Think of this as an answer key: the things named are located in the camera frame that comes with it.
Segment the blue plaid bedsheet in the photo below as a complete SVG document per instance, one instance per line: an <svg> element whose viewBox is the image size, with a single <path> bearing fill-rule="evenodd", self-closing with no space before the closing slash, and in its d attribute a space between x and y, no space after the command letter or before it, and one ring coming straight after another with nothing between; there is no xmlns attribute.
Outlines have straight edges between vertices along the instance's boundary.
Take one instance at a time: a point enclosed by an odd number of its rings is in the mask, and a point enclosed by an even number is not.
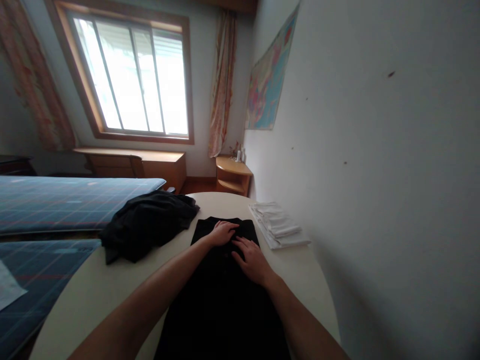
<svg viewBox="0 0 480 360"><path fill-rule="evenodd" d="M0 235L101 230L159 178L0 176Z"/></svg>
<svg viewBox="0 0 480 360"><path fill-rule="evenodd" d="M100 240L0 243L0 260L28 292L0 311L0 359L11 359L42 326L60 293Z"/></svg>

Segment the white towel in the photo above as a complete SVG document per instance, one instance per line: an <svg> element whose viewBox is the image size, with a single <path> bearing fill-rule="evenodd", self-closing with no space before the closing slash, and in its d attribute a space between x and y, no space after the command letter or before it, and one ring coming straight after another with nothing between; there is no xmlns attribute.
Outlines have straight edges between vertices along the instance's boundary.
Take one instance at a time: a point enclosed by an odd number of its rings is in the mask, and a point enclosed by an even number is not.
<svg viewBox="0 0 480 360"><path fill-rule="evenodd" d="M302 231L302 228L276 202L259 202L250 206L275 238L289 236Z"/></svg>
<svg viewBox="0 0 480 360"><path fill-rule="evenodd" d="M302 228L276 202L250 204L249 209L270 249L309 244Z"/></svg>

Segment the hand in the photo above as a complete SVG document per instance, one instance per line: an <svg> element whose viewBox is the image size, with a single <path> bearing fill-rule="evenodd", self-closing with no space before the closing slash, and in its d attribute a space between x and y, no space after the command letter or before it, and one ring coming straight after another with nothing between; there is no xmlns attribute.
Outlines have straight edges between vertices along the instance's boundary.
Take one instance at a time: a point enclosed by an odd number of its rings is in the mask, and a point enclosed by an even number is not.
<svg viewBox="0 0 480 360"><path fill-rule="evenodd" d="M232 240L232 243L240 248L245 256L245 261L235 251L232 251L231 255L250 280L266 287L267 283L277 277L277 274L272 270L262 250L256 243L244 237L237 236L236 238L238 241Z"/></svg>
<svg viewBox="0 0 480 360"><path fill-rule="evenodd" d="M228 221L219 221L215 224L212 232L205 236L205 238L214 247L225 245L235 234L234 229L239 226L240 225Z"/></svg>

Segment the white oval table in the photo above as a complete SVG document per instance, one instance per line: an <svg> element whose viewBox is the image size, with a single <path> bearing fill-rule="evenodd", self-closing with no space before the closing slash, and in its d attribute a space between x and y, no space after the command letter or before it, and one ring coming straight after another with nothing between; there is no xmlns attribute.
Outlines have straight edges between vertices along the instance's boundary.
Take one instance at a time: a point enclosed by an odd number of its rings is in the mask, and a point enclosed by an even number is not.
<svg viewBox="0 0 480 360"><path fill-rule="evenodd" d="M87 335L150 274L170 258L190 246L198 219L251 219L260 248L268 263L310 312L340 343L337 315L322 269L306 246L271 251L257 226L248 204L254 201L225 192L190 194L200 206L190 228L172 241L151 251L133 264L124 259L105 265L105 252L99 247L73 275L46 318L30 360L66 359ZM153 328L137 359L153 359L162 333L165 314Z"/></svg>

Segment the black fabric pile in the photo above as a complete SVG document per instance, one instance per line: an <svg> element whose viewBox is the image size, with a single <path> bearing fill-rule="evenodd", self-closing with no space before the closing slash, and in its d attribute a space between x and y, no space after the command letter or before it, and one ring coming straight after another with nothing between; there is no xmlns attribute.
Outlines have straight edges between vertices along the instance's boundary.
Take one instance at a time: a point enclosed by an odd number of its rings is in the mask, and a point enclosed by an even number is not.
<svg viewBox="0 0 480 360"><path fill-rule="evenodd" d="M163 190L134 197L99 234L106 264L123 257L133 263L188 229L200 210L195 200Z"/></svg>
<svg viewBox="0 0 480 360"><path fill-rule="evenodd" d="M198 220L194 244L219 220ZM251 220L236 234L259 241ZM231 252L233 243L212 249L170 305L155 359L290 359L282 322L269 295L250 281Z"/></svg>

